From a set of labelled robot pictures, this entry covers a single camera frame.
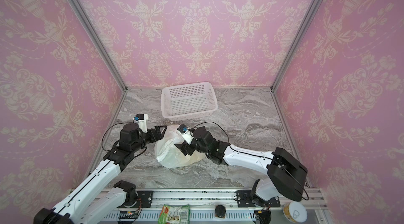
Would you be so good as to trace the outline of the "white plastic bag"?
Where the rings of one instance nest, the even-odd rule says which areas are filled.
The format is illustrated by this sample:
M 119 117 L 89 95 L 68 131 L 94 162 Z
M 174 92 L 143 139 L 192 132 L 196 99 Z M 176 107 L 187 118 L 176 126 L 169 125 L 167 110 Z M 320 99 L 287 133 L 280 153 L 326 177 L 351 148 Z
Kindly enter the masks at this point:
M 184 154 L 175 146 L 182 144 L 184 139 L 177 131 L 179 125 L 167 126 L 165 136 L 157 141 L 154 147 L 157 161 L 166 168 L 178 168 L 192 165 L 206 158 L 205 154 L 195 152 L 192 156 Z

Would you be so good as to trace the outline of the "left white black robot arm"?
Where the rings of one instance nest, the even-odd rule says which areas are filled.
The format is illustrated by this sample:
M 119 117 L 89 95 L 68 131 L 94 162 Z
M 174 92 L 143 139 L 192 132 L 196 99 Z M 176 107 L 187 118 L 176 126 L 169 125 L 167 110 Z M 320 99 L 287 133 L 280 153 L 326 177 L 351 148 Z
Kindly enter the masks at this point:
M 147 145 L 162 140 L 167 126 L 141 129 L 129 123 L 121 129 L 120 138 L 103 157 L 96 169 L 52 209 L 41 209 L 34 217 L 35 224 L 97 224 L 118 207 L 132 207 L 142 202 L 136 186 L 123 180 L 99 200 L 95 198 L 114 178 L 145 151 Z

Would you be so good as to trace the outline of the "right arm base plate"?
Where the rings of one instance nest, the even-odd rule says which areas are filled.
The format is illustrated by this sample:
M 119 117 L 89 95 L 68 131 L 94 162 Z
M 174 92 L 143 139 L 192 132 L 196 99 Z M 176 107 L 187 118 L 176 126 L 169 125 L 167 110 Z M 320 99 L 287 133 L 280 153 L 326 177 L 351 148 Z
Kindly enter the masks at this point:
M 252 207 L 262 207 L 262 208 L 278 208 L 281 206 L 280 201 L 277 197 L 271 198 L 268 201 L 264 201 L 256 195 L 253 195 L 249 190 L 238 190 L 234 200 L 237 202 L 239 208 L 252 208 Z

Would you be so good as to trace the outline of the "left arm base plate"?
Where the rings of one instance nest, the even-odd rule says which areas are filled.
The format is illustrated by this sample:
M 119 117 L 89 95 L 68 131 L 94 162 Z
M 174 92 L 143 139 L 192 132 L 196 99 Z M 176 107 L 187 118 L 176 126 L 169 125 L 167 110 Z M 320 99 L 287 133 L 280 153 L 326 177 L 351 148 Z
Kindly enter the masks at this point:
M 123 206 L 126 208 L 150 208 L 154 192 L 152 190 L 140 190 L 128 192 Z

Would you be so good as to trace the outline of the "white perforated plastic basket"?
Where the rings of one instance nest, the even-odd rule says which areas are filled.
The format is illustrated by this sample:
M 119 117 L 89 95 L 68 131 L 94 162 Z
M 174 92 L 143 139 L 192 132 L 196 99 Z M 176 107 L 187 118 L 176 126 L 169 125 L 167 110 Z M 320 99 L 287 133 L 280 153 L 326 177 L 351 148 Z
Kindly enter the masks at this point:
M 162 89 L 162 116 L 172 122 L 207 117 L 216 110 L 218 110 L 218 102 L 214 88 L 209 82 Z

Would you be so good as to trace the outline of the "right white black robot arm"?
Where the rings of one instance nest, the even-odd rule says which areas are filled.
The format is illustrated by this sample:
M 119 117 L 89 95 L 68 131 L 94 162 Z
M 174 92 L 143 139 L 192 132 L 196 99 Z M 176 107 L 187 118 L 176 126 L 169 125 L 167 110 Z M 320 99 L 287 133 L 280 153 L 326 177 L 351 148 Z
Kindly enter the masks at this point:
M 287 150 L 280 147 L 274 151 L 240 148 L 216 140 L 204 126 L 189 129 L 180 125 L 177 131 L 184 141 L 175 146 L 185 156 L 197 151 L 214 164 L 244 167 L 267 175 L 267 179 L 256 180 L 250 191 L 255 205 L 265 207 L 271 199 L 280 196 L 296 202 L 309 199 L 304 197 L 308 195 L 305 190 L 308 170 Z

